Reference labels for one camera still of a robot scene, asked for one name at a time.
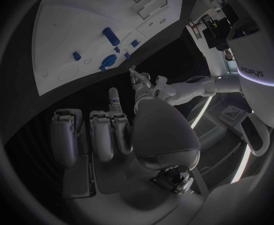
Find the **light strip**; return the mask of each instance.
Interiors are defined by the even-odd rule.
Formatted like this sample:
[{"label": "light strip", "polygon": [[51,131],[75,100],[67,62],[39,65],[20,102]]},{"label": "light strip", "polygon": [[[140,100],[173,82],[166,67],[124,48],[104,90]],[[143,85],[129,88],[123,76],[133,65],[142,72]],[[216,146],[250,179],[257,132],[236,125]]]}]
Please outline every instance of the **light strip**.
[{"label": "light strip", "polygon": [[248,77],[248,76],[242,74],[242,73],[240,72],[239,69],[238,69],[238,73],[239,73],[240,76],[242,76],[243,78],[248,79],[248,80],[250,80],[250,81],[253,81],[253,82],[255,82],[255,83],[262,84],[262,85],[266,85],[266,86],[274,87],[274,83],[267,83],[267,82],[255,80],[255,79],[253,79],[253,78],[251,78],[251,77]]},{"label": "light strip", "polygon": [[246,168],[250,153],[251,153],[250,147],[249,147],[249,145],[247,145],[244,156],[243,156],[243,159],[242,159],[241,164],[239,166],[239,169],[237,170],[237,173],[236,173],[234,179],[232,180],[231,184],[233,184],[233,183],[240,180],[240,178],[243,175],[243,172]]},{"label": "light strip", "polygon": [[199,122],[199,119],[202,117],[202,115],[204,114],[205,110],[207,109],[208,105],[210,104],[212,97],[209,97],[206,104],[204,104],[203,108],[201,109],[200,113],[198,114],[197,118],[194,120],[194,122],[191,125],[191,129],[193,129],[196,124]]}]

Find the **vent grille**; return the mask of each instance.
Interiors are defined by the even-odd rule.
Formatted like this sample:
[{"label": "vent grille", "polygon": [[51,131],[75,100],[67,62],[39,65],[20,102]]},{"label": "vent grille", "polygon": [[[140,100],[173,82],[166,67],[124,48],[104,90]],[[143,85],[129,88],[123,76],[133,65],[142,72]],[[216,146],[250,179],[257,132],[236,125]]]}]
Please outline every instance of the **vent grille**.
[{"label": "vent grille", "polygon": [[240,112],[241,110],[239,108],[230,105],[222,112],[222,114],[233,120]]}]

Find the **circular hole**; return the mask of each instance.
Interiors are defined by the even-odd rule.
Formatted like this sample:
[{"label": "circular hole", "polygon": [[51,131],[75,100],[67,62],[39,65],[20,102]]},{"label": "circular hole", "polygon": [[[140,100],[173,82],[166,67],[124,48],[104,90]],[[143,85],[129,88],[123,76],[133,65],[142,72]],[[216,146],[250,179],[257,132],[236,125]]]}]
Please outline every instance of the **circular hole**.
[{"label": "circular hole", "polygon": [[91,59],[86,59],[86,60],[84,61],[84,64],[89,64],[91,61],[92,61]]}]

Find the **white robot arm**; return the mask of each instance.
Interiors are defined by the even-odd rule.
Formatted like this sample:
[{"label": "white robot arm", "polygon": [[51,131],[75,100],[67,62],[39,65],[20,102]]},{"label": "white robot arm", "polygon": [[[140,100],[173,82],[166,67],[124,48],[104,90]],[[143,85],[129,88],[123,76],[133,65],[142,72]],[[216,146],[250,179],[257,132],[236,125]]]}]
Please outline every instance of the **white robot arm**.
[{"label": "white robot arm", "polygon": [[159,98],[170,105],[180,105],[189,102],[196,96],[210,97],[216,93],[242,92],[239,77],[230,75],[219,78],[204,77],[198,82],[179,82],[167,84],[167,78],[158,76],[156,85],[151,85],[147,73],[139,74],[134,68],[130,69],[133,88],[136,90],[136,107],[140,100]]}]

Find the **blue object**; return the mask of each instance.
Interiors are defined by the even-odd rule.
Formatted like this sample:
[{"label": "blue object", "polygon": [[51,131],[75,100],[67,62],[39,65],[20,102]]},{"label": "blue object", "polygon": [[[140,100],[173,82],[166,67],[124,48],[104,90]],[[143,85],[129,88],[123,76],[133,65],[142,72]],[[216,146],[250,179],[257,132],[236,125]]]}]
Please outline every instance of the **blue object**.
[{"label": "blue object", "polygon": [[120,53],[120,49],[118,47],[114,48],[114,50],[117,52],[117,53]]},{"label": "blue object", "polygon": [[74,52],[74,53],[73,53],[73,58],[74,58],[74,60],[79,61],[82,57],[81,57],[81,55],[78,54],[77,52]]},{"label": "blue object", "polygon": [[124,56],[126,57],[126,59],[130,58],[130,54],[128,52]]},{"label": "blue object", "polygon": [[102,33],[107,37],[107,39],[110,41],[110,43],[113,46],[117,46],[120,44],[120,41],[118,39],[118,37],[115,35],[115,33],[113,33],[113,31],[111,30],[111,28],[107,27],[105,28]]},{"label": "blue object", "polygon": [[100,70],[103,72],[106,71],[106,67],[112,66],[117,60],[116,55],[112,54],[110,56],[107,56],[101,63],[101,66],[99,67]]},{"label": "blue object", "polygon": [[131,44],[135,48],[135,47],[137,47],[137,45],[139,45],[139,42],[137,40],[135,40]]}]

